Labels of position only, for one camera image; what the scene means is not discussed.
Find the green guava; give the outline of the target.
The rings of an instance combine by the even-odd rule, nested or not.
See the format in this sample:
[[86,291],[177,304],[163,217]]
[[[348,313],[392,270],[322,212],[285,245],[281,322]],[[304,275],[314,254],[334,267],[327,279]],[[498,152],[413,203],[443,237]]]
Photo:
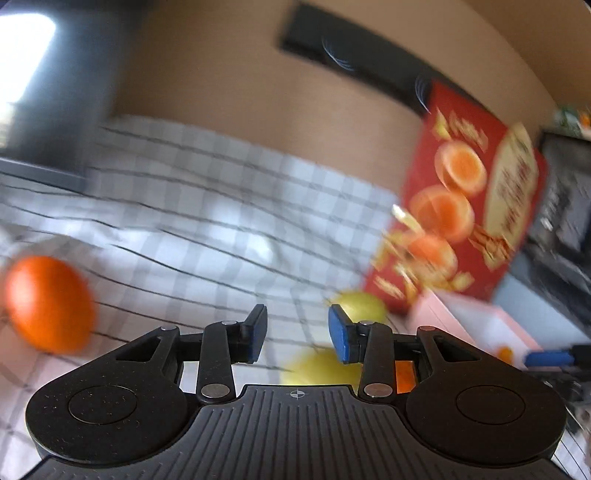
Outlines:
[[351,385],[358,388],[362,365],[342,364],[335,351],[329,348],[308,350],[297,354],[280,374],[283,385]]
[[380,298],[360,290],[342,291],[329,300],[329,305],[338,304],[353,322],[388,322],[388,309]]

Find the black wall socket strip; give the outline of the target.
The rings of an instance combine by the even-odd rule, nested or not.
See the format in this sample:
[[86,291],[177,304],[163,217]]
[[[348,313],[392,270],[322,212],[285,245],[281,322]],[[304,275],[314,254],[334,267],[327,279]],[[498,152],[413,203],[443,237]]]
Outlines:
[[423,59],[396,43],[307,2],[298,1],[280,35],[280,48],[352,77],[423,117],[440,82],[481,102]]

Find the black white grid tablecloth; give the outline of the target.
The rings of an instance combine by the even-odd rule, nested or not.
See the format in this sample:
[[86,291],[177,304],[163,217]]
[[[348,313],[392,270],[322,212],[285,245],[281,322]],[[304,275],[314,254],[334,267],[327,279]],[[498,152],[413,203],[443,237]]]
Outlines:
[[[391,195],[301,160],[140,117],[101,128],[86,194],[1,180],[1,264],[53,254],[94,292],[90,343],[37,353],[1,329],[5,479],[565,479],[566,411],[540,381],[439,330],[393,333],[418,383],[390,402],[283,385],[329,348]],[[267,309],[236,398],[197,398],[204,329]]]

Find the mandarin orange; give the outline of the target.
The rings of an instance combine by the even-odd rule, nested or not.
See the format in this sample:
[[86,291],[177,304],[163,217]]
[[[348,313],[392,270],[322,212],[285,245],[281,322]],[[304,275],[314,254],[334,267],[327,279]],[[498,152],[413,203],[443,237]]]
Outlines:
[[396,385],[398,394],[410,393],[417,385],[417,374],[414,362],[411,360],[396,360],[394,362]]
[[9,319],[33,347],[66,355],[82,350],[95,322],[91,291],[76,269],[50,256],[16,261],[5,279]]

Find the pink open gift box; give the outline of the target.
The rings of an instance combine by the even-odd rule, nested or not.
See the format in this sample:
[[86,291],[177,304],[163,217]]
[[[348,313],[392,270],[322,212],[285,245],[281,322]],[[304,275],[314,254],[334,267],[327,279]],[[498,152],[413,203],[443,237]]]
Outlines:
[[519,369],[525,368],[529,353],[542,350],[501,307],[450,292],[427,291],[419,297],[406,317],[405,328],[416,333],[421,326],[436,327],[493,356],[499,347],[509,346],[514,352],[513,366]]

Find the mandarin orange front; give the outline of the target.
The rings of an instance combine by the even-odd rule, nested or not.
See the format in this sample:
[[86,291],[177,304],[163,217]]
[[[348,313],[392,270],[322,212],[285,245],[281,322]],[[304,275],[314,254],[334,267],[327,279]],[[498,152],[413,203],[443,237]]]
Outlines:
[[417,374],[414,362],[411,360],[396,360],[394,362],[396,385],[398,394],[410,393],[417,385]]

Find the dark monitor screen left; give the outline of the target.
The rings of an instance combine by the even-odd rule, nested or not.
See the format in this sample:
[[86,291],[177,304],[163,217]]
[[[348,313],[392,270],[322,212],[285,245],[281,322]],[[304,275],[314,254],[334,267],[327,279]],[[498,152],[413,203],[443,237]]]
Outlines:
[[1,171],[81,192],[144,1],[1,4]]

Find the red quail egg snack bag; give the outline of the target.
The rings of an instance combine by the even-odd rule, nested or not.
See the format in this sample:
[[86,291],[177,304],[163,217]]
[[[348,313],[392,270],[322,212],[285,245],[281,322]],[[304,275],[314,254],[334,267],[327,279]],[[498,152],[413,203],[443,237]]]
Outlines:
[[433,83],[367,293],[396,314],[406,314],[429,290],[490,300],[525,240],[547,172],[523,123],[508,126]]

